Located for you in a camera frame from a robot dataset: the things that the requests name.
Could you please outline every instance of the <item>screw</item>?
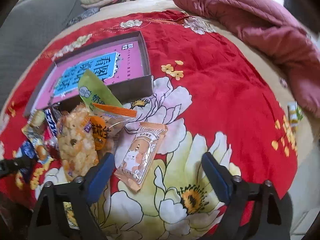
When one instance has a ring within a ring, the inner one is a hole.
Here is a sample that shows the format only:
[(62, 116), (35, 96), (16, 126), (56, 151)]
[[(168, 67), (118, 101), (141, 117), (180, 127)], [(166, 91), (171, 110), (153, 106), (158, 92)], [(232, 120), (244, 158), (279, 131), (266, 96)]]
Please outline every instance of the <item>screw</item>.
[(83, 182), (83, 177), (82, 176), (78, 176), (73, 180), (75, 183), (81, 183)]
[(273, 186), (273, 184), (272, 184), (272, 182), (270, 180), (266, 180), (264, 182), (264, 184), (266, 184), (268, 187), (272, 187)]
[(232, 179), (234, 182), (241, 182), (242, 181), (242, 178), (238, 175), (233, 176)]
[(51, 187), (53, 185), (52, 181), (47, 181), (44, 186), (45, 187)]

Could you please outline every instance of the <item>cartoon cat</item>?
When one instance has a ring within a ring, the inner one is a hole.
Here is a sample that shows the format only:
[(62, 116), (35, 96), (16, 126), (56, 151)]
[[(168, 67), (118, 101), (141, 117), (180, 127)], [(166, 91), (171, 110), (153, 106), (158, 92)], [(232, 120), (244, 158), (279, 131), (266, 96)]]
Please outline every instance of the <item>cartoon cat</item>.
[(135, 170), (138, 169), (139, 165), (142, 162), (142, 154), (139, 153), (139, 147), (140, 144), (137, 145), (134, 151), (131, 151), (129, 149), (124, 157), (124, 164), (122, 168), (132, 172), (135, 172)]

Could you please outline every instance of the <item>cardboard box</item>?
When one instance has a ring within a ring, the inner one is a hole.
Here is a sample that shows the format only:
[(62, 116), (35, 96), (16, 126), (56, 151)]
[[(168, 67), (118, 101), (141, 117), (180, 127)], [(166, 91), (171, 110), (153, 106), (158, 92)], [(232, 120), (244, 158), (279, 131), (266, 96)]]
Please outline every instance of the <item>cardboard box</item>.
[(57, 102), (60, 102), (61, 110), (71, 111), (82, 102), (75, 83), (87, 68), (102, 77), (121, 103), (153, 93), (143, 36), (140, 31), (125, 33), (83, 46), (55, 60), (30, 97), (24, 116), (29, 116), (34, 109), (45, 109)]

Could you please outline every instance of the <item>mattress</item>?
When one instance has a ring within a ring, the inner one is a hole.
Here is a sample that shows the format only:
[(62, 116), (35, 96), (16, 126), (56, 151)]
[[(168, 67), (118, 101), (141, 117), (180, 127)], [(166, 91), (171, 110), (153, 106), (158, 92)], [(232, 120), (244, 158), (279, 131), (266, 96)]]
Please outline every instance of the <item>mattress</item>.
[[(132, 13), (147, 13), (153, 11), (164, 11), (164, 10), (177, 10), (182, 11), (178, 8), (172, 0), (136, 0), (129, 1), (125, 3), (114, 4), (107, 6), (101, 9), (97, 14), (82, 20), (81, 22), (69, 27), (68, 29), (61, 32), (57, 35), (49, 44), (52, 44), (53, 41), (60, 39), (67, 34), (94, 22), (98, 22), (105, 19), (122, 17)], [(233, 42), (247, 58), (247, 60), (256, 68), (262, 78), (268, 83), (280, 105), (282, 106), (284, 112), (287, 114), (287, 104), (288, 102), (294, 101), (294, 98), (288, 88), (284, 88), (280, 84), (280, 79), (284, 78), (284, 74), (277, 68), (270, 59), (268, 59), (263, 53), (247, 46), (241, 40), (239, 40), (232, 33), (227, 31), (223, 25), (217, 21), (207, 20), (205, 21), (210, 24), (219, 34), (223, 35), (231, 42)], [(17, 86), (23, 81), (25, 75), (30, 70), (31, 66), (37, 58), (30, 64), (26, 69), (20, 79), (17, 81), (15, 87), (13, 88), (11, 94), (8, 98), (11, 97), (13, 91)], [(4, 109), (7, 108), (8, 101), (5, 103), (4, 108), (1, 112), (0, 120), (3, 120)], [(317, 145), (317, 141), (320, 137), (320, 119), (314, 118), (310, 113), (305, 113), (305, 117), (302, 119), (299, 124), (298, 131), (296, 133), (296, 141), (298, 145), (298, 165), (300, 165), (308, 154), (314, 149)]]

